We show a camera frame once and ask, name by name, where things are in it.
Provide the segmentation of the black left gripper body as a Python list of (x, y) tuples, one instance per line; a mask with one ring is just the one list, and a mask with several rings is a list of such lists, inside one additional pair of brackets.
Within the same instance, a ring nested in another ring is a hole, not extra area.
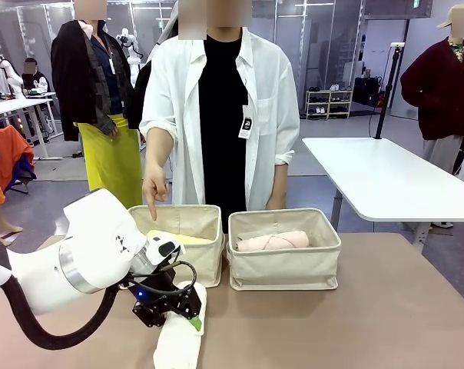
[(152, 274), (130, 273), (130, 292), (135, 297), (135, 303), (141, 302), (149, 308), (178, 308), (181, 294), (188, 288), (194, 288), (196, 269), (190, 267), (191, 280), (183, 287), (174, 284), (174, 267), (162, 267)]

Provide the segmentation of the person's left hand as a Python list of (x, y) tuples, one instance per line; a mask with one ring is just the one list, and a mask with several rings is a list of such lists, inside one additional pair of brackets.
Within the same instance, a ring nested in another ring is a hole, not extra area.
[(279, 194), (272, 194), (266, 205), (267, 210), (280, 210), (285, 209), (286, 207), (287, 194), (285, 192)]

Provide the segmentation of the person's right hand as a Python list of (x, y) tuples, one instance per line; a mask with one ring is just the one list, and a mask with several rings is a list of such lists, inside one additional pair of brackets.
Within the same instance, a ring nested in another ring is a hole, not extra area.
[(153, 221), (157, 220), (156, 204), (165, 202), (169, 196), (169, 187), (166, 182), (164, 169), (155, 162), (145, 164), (144, 180), (142, 186), (143, 195)]

